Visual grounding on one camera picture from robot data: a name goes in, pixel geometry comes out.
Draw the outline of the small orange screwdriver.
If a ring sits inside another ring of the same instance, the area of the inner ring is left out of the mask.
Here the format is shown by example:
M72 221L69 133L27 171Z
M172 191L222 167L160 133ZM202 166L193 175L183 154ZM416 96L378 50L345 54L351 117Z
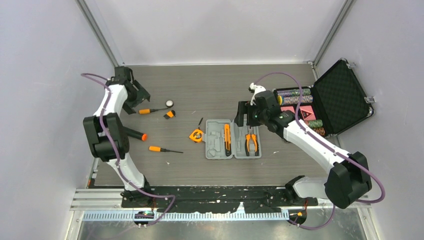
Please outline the small orange screwdriver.
M146 115L146 114L151 114L151 113L162 111L162 110L168 110L168 108L145 108L145 109L140 109L138 113L140 115Z

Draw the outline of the orange black pliers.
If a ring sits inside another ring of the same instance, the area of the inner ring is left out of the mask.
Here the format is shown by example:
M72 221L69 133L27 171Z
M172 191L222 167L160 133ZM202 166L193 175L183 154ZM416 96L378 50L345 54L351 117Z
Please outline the orange black pliers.
M258 137L252 130L249 130L245 135L244 150L247 157L249 157L251 153L253 153L255 157L259 156Z

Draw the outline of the orange utility knife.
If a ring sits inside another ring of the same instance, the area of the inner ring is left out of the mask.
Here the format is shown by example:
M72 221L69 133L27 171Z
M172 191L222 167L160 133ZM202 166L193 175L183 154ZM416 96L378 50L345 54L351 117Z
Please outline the orange utility knife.
M230 125L226 123L224 125L224 148L225 148L225 155L227 157L232 155L232 147L231 147L231 131L230 131Z

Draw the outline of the small round silver disc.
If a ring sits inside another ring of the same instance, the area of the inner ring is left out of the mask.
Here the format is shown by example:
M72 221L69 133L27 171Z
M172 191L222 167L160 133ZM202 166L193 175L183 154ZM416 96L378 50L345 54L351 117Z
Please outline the small round silver disc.
M167 100L165 105L167 108L172 108L174 106L174 102L172 100Z

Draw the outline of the grey plastic tool case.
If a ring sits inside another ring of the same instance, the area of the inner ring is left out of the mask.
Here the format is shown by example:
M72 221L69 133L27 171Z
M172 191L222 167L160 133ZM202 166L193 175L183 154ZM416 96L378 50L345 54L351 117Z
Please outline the grey plastic tool case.
M224 126L229 124L231 135L231 155L225 154L225 135ZM251 130L257 135L259 144L259 156L246 156L245 153L245 136ZM236 159L260 159L262 157L261 143L259 137L258 126L248 126L247 121L244 120L244 126L238 127L233 121L229 119L208 119L206 121L206 128L203 141L205 142L205 157L208 160L229 160Z

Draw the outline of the orange tape measure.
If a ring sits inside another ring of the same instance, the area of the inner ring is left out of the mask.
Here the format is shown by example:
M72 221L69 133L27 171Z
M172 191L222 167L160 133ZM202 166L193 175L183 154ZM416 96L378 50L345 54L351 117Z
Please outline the orange tape measure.
M203 117L200 119L197 128L189 135L189 139L195 143L200 143L203 141L204 132L200 128L203 119Z

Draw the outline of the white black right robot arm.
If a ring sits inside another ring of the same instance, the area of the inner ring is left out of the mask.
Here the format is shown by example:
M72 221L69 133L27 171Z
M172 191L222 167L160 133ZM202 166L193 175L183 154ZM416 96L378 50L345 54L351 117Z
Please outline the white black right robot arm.
M239 101L234 123L239 127L266 126L303 150L326 172L324 178L300 175L288 182L285 198L291 205L299 205L305 198L321 198L345 209L373 187L367 158L361 152L350 153L337 147L308 127L298 114L282 111L269 90L254 93L250 101Z

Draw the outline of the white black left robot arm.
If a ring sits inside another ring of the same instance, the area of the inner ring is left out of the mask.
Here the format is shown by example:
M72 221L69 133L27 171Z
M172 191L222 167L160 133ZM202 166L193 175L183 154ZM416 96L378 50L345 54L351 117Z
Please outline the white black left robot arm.
M138 170L130 156L130 142L120 114L131 115L134 107L150 100L150 94L135 80L133 70L126 66L114 69L115 75L106 78L94 73L81 76L100 84L104 96L92 116L83 119L88 146L94 158L114 169L124 184L124 190L135 192L134 200L141 207L153 202L153 193L146 177Z

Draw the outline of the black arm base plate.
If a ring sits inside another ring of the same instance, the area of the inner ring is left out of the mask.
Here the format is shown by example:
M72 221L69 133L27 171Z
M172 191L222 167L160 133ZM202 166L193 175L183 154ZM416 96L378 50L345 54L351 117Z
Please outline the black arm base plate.
M282 186L153 186L147 191L121 192L123 208L149 208L162 213L276 213L281 207L315 207L316 198L299 198Z

